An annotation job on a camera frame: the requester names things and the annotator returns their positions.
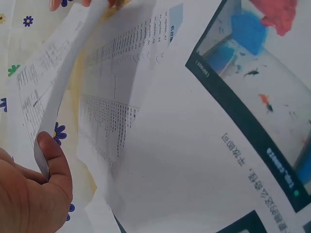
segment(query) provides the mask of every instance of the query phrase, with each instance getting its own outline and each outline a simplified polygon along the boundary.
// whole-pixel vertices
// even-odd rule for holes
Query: stack of papers
[[[28,133],[41,171],[35,137],[52,132],[88,38],[77,156],[98,187],[90,216],[103,198],[122,232],[310,233],[311,3],[132,1],[90,35],[99,2],[74,6],[75,31],[10,83],[14,135]]]

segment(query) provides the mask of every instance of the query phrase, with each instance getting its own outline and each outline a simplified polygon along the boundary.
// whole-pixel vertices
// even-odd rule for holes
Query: purple flower
[[[60,139],[65,139],[67,137],[67,134],[63,133],[65,128],[66,127],[64,125],[58,126],[58,122],[56,122],[53,138],[58,145],[62,145]]]
[[[62,0],[62,7],[66,7],[68,5],[67,1],[73,1],[73,0]]]
[[[24,18],[24,22],[23,24],[25,24],[25,27],[30,27],[30,24],[33,23],[34,18],[32,18],[31,16],[26,16],[26,18]]]
[[[4,111],[7,113],[8,108],[6,106],[6,98],[2,98],[1,101],[2,101],[2,103],[0,103],[0,108],[4,108]]]
[[[69,212],[73,212],[75,209],[76,207],[74,206],[74,204],[70,204]],[[70,220],[70,216],[67,215],[66,221],[69,221],[69,220]]]

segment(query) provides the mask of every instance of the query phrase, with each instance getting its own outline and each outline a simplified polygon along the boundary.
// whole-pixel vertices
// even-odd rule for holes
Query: hand
[[[108,0],[110,7],[116,5],[117,7],[122,6],[124,3],[124,0]],[[57,8],[60,6],[62,3],[62,0],[50,0],[50,10],[51,11],[56,11]],[[82,5],[88,7],[91,4],[91,0],[82,0]]]
[[[55,233],[66,221],[72,179],[62,149],[46,132],[37,138],[51,178],[17,165],[0,149],[0,232]]]

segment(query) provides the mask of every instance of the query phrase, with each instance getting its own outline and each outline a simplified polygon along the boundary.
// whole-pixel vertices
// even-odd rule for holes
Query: printed photograph
[[[267,233],[267,231],[254,210],[217,233]]]
[[[311,9],[309,0],[223,0],[186,67],[227,111],[232,98],[225,99],[227,92],[220,89],[223,84],[215,81],[215,75],[200,74],[197,62],[218,75],[311,195],[311,15],[307,9]],[[300,194],[295,190],[291,195]]]

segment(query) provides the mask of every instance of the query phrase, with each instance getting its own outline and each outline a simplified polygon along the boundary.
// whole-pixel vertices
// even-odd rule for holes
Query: small fish
[[[259,74],[258,68],[253,69],[252,71],[249,71],[248,73],[246,73],[246,74],[244,75],[244,77],[246,77],[247,75],[253,75],[253,76],[255,76],[255,75],[257,75],[257,74]]]
[[[262,103],[266,105],[270,104],[268,95],[264,95],[264,94],[258,94],[258,95],[261,98]]]
[[[273,112],[272,105],[269,102],[269,96],[264,95],[264,94],[259,94],[259,97],[261,98],[262,103],[266,105],[268,112]]]

